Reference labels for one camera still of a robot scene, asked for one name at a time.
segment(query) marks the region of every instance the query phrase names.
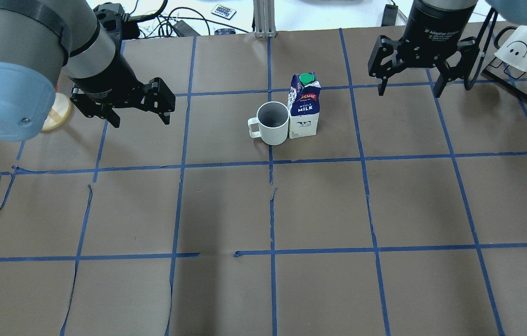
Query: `mug handle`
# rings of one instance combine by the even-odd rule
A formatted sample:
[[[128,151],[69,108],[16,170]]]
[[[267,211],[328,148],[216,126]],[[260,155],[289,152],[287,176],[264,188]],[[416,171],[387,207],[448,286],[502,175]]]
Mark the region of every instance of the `mug handle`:
[[[515,29],[516,29],[515,26],[508,26],[504,28],[501,32],[499,32],[496,38],[494,38],[493,40],[494,47],[496,47],[496,49],[500,49],[500,38],[502,38],[505,32],[508,32],[509,30],[515,30]]]
[[[261,138],[261,131],[253,132],[253,128],[251,126],[256,125],[259,123],[259,119],[257,118],[251,118],[249,121],[247,121],[247,124],[249,125],[249,135],[251,138]]]

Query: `white mug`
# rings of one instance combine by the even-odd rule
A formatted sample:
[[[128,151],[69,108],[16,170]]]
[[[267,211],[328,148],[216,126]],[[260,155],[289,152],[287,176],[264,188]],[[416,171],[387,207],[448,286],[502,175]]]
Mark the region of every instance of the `white mug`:
[[[496,37],[495,44],[498,51],[494,55],[510,66],[527,72],[527,26],[517,27],[502,46],[498,45],[504,32],[511,29],[514,27],[504,28]]]
[[[279,145],[288,137],[288,119],[290,112],[281,102],[267,102],[257,110],[257,117],[248,121],[251,138],[261,138],[268,145]],[[253,126],[259,125],[254,132]]]

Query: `milk carton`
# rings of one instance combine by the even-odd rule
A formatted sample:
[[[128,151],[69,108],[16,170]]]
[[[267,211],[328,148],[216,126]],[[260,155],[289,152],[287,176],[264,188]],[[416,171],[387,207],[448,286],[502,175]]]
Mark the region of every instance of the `milk carton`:
[[[317,133],[320,92],[321,85],[314,72],[293,76],[288,94],[290,111],[288,135],[291,139]]]

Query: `cup with smiley face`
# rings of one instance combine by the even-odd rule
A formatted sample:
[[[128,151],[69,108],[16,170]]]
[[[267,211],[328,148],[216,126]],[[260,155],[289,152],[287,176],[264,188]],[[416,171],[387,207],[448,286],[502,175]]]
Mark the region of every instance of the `cup with smiley face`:
[[[514,32],[500,45],[500,38],[508,30]],[[527,71],[527,26],[504,28],[496,37],[494,44],[498,48],[494,54],[497,58],[518,70]]]

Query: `green bottle cap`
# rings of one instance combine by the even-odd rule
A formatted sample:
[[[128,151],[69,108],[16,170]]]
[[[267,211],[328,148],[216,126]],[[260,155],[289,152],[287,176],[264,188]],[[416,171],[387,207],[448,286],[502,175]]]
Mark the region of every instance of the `green bottle cap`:
[[[299,80],[301,81],[302,85],[309,85],[310,83],[313,83],[315,81],[315,76],[305,72],[304,74],[301,74],[299,76]]]

